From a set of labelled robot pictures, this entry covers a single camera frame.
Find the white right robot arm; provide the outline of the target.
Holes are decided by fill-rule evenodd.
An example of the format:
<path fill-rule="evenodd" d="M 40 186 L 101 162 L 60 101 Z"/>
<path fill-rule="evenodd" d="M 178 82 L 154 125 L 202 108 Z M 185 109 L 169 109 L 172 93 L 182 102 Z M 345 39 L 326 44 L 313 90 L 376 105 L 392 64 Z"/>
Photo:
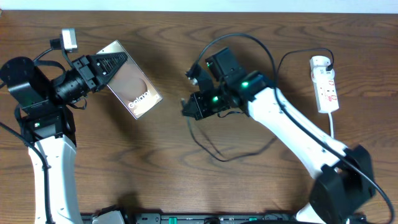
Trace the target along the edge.
<path fill-rule="evenodd" d="M 349 149 L 327 135 L 294 108 L 274 83 L 259 71 L 232 68 L 212 70 L 213 80 L 201 67 L 194 77 L 200 89 L 183 102 L 182 114 L 201 120 L 232 108 L 263 125 L 281 140 L 314 179 L 309 202 L 295 216 L 306 223 L 351 223 L 354 213 L 374 197 L 371 156 L 362 146 Z"/>

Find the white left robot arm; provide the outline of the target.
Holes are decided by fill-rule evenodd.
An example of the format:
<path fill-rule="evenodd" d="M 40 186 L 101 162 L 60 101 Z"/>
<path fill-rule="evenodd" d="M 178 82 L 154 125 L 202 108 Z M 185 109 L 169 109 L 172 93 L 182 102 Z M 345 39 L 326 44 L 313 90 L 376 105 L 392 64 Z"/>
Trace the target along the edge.
<path fill-rule="evenodd" d="M 76 137 L 72 109 L 89 92 L 101 91 L 127 62 L 124 52 L 82 56 L 49 80 L 41 61 L 16 57 L 1 80 L 17 100 L 21 131 L 6 126 L 27 147 L 35 178 L 36 223 L 83 223 L 75 183 Z"/>

